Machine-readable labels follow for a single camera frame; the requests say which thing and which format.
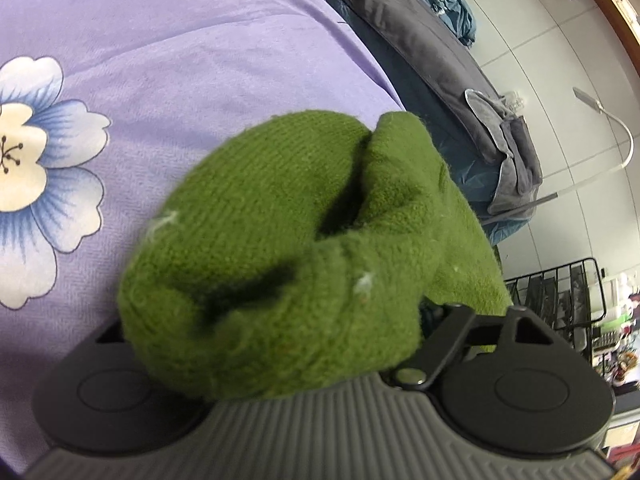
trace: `metal bolt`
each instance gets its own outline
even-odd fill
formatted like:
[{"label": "metal bolt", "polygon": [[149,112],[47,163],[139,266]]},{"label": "metal bolt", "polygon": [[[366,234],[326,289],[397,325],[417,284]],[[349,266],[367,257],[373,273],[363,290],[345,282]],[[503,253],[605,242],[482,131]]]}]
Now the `metal bolt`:
[{"label": "metal bolt", "polygon": [[402,384],[422,384],[427,374],[418,368],[401,368],[396,372],[396,380]]}]

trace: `flower stamen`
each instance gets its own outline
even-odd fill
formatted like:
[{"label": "flower stamen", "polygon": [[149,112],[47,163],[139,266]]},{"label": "flower stamen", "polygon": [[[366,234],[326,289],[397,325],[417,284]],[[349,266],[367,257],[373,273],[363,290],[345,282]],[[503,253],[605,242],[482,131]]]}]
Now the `flower stamen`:
[{"label": "flower stamen", "polygon": [[11,152],[13,150],[21,150],[24,147],[24,144],[19,142],[18,144],[16,144],[15,146],[12,146],[10,148],[5,149],[4,146],[6,144],[6,136],[3,135],[2,139],[0,139],[0,168],[2,169],[2,172],[4,174],[9,173],[9,167],[7,166],[7,164],[5,163],[5,161],[10,160],[12,161],[12,163],[14,163],[16,166],[20,166],[20,159],[16,158],[14,155],[11,155]]}]

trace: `black metal rack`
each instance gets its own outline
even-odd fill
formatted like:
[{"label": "black metal rack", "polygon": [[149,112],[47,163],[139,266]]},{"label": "black metal rack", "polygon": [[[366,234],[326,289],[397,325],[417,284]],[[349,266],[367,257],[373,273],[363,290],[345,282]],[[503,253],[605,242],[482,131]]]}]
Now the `black metal rack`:
[{"label": "black metal rack", "polygon": [[[585,359],[593,357],[593,325],[607,315],[600,267],[585,258],[506,280],[514,304],[533,310]],[[602,315],[591,319],[591,288],[599,288]]]}]

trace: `green knit hat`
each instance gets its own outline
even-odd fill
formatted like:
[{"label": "green knit hat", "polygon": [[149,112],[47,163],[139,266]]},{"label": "green knit hat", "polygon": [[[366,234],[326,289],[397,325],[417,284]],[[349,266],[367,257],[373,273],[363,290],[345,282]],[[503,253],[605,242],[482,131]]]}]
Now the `green knit hat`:
[{"label": "green knit hat", "polygon": [[149,372],[206,399],[284,396],[398,364],[418,304],[502,314],[492,249],[422,123],[291,114],[209,155],[169,197],[118,302]]}]

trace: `flower petal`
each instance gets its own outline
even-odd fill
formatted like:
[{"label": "flower petal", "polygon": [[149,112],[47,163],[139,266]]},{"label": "flower petal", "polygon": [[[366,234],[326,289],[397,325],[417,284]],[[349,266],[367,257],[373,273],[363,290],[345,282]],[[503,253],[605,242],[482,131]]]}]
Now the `flower petal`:
[{"label": "flower petal", "polygon": [[52,57],[15,57],[0,68],[0,104],[23,103],[36,114],[51,106],[62,88],[62,69]]},{"label": "flower petal", "polygon": [[61,253],[70,253],[83,237],[100,229],[98,206],[103,195],[100,179],[89,170],[47,170],[47,187],[31,204],[31,211],[49,243]]},{"label": "flower petal", "polygon": [[102,114],[87,111],[82,101],[69,100],[35,114],[28,124],[49,136],[38,163],[44,168],[71,168],[102,151],[107,143],[104,129],[111,122]]},{"label": "flower petal", "polygon": [[22,307],[56,283],[56,255],[27,207],[0,213],[0,303]]}]

